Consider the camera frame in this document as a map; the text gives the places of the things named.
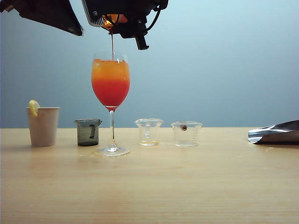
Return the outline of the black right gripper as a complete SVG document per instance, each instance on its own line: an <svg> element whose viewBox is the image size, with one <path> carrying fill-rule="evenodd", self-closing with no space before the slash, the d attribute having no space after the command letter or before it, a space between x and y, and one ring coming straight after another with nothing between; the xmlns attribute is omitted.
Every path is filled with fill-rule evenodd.
<svg viewBox="0 0 299 224"><path fill-rule="evenodd" d="M100 8L102 27L122 38L135 38L139 50L147 50L147 16L166 9L167 0L105 0Z"/></svg>

